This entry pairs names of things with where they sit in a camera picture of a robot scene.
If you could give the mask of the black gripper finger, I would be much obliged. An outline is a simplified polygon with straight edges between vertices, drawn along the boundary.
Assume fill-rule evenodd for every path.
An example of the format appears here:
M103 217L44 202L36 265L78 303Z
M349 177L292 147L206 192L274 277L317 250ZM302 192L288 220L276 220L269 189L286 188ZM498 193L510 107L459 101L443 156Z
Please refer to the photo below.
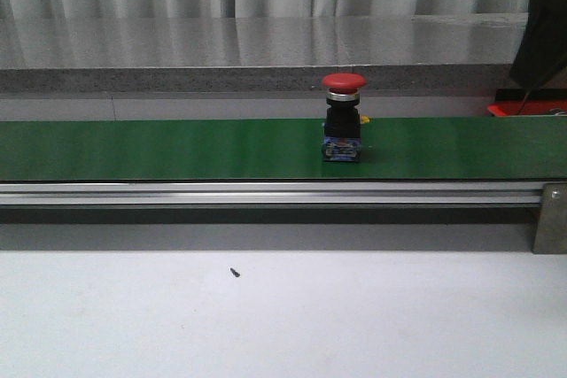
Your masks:
M529 0L528 19L509 77L538 89L566 67L566 0Z

